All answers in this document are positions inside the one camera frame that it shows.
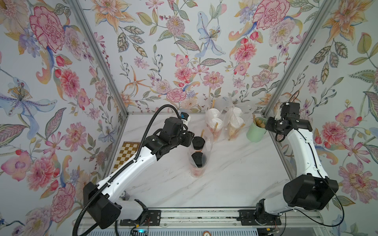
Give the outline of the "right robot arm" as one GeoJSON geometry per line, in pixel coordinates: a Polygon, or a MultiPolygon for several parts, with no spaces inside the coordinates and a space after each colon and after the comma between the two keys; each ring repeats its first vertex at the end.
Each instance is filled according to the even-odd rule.
{"type": "Polygon", "coordinates": [[[279,120],[270,117],[266,130],[289,141],[296,162],[296,177],[285,184],[281,195],[262,199],[256,205],[255,221],[265,225],[275,222],[285,212],[297,209],[322,210],[335,197],[338,183],[329,178],[314,145],[313,129],[299,115],[300,105],[287,102],[281,106],[279,120]]]}

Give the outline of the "wooden chessboard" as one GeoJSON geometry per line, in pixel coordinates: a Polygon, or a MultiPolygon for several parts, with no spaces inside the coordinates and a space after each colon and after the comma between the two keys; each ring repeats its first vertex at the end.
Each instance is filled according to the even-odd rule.
{"type": "Polygon", "coordinates": [[[120,150],[113,161],[111,173],[114,173],[119,167],[125,164],[138,150],[140,143],[123,142],[120,150]]]}

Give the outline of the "black lid red cup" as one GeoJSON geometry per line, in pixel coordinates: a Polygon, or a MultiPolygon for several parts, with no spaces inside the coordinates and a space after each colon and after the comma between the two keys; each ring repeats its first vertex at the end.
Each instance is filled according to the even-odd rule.
{"type": "Polygon", "coordinates": [[[205,170],[207,158],[202,152],[195,152],[192,154],[192,175],[194,177],[200,177],[205,170]]]}
{"type": "Polygon", "coordinates": [[[202,152],[205,146],[205,140],[200,136],[195,136],[192,140],[192,145],[195,152],[202,152]]]}

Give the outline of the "clear plastic carrier bag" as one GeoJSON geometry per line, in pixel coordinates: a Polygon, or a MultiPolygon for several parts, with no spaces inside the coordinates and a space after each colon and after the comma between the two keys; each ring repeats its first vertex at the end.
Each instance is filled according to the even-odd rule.
{"type": "Polygon", "coordinates": [[[256,106],[250,102],[234,104],[232,101],[226,107],[226,139],[233,141],[238,138],[246,126],[251,124],[252,113],[256,106]]]}

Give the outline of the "clear plastic bag pile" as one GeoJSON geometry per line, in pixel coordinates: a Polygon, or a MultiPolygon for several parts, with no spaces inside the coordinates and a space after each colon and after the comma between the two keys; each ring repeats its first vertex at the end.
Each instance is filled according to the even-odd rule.
{"type": "Polygon", "coordinates": [[[224,113],[227,101],[224,96],[220,96],[210,101],[205,106],[205,122],[207,128],[213,135],[214,142],[217,142],[225,126],[224,113]]]}

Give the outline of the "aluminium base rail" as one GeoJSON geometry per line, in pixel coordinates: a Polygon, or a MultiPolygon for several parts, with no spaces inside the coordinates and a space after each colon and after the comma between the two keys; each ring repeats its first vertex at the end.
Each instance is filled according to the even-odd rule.
{"type": "Polygon", "coordinates": [[[253,207],[190,207],[190,208],[151,208],[160,213],[150,218],[141,228],[173,229],[173,228],[267,228],[278,226],[313,228],[323,223],[318,211],[292,210],[282,214],[279,220],[266,225],[259,225],[253,217],[253,207]]]}

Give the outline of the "green cup holder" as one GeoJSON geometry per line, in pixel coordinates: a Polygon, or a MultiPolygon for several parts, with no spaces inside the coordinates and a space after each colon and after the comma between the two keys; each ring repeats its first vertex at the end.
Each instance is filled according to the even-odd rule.
{"type": "Polygon", "coordinates": [[[249,141],[253,143],[258,143],[263,139],[265,133],[266,133],[266,129],[257,127],[253,121],[246,134],[246,137],[249,141]]]}

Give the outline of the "white lid red cup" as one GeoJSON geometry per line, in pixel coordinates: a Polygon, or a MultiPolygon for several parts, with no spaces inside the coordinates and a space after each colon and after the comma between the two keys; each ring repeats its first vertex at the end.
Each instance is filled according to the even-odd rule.
{"type": "Polygon", "coordinates": [[[208,120],[212,120],[215,118],[219,118],[221,115],[221,112],[216,108],[210,108],[205,112],[205,116],[208,120]]]}
{"type": "Polygon", "coordinates": [[[214,141],[216,142],[222,132],[223,121],[219,118],[215,118],[215,119],[209,120],[207,125],[213,135],[214,141]]]}

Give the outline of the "white lid red back cup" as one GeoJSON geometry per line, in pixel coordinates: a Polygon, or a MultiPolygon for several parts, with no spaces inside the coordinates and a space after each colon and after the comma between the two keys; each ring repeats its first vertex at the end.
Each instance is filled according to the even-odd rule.
{"type": "Polygon", "coordinates": [[[215,118],[215,119],[209,120],[207,125],[213,135],[214,141],[216,142],[222,132],[223,121],[219,118],[215,118]]]}

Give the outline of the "wooden stir sticks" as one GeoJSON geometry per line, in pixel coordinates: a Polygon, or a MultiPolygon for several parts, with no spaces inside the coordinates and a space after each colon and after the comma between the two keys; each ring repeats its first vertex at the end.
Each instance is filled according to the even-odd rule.
{"type": "Polygon", "coordinates": [[[255,114],[253,114],[253,121],[254,124],[259,127],[265,129],[266,126],[266,119],[263,117],[257,117],[255,114]]]}

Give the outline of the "white lid beige cup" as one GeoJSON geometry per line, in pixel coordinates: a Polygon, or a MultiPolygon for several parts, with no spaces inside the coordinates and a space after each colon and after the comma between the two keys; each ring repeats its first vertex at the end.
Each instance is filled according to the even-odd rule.
{"type": "Polygon", "coordinates": [[[230,136],[234,132],[235,129],[238,129],[242,124],[245,124],[244,120],[241,117],[238,118],[231,118],[228,124],[228,139],[232,140],[230,136]]]}

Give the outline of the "white lid floral cup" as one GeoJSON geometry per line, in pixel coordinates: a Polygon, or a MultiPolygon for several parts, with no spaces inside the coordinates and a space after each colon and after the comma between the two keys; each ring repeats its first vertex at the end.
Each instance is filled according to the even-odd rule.
{"type": "Polygon", "coordinates": [[[230,110],[230,117],[231,118],[238,118],[238,117],[241,117],[242,115],[243,115],[242,109],[240,109],[238,107],[231,108],[231,110],[230,110]]]}

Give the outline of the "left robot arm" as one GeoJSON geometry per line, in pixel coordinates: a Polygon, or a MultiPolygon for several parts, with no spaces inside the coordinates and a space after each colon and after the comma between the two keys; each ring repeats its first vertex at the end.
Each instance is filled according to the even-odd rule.
{"type": "Polygon", "coordinates": [[[116,221],[122,220],[140,225],[147,219],[148,208],[140,200],[123,200],[121,195],[149,166],[158,162],[172,149],[191,145],[194,133],[188,129],[190,119],[187,113],[181,113],[179,117],[167,118],[163,128],[149,135],[148,132],[153,124],[151,120],[143,134],[138,151],[104,180],[84,187],[83,199],[87,205],[86,211],[95,221],[96,227],[106,229],[116,221]]]}

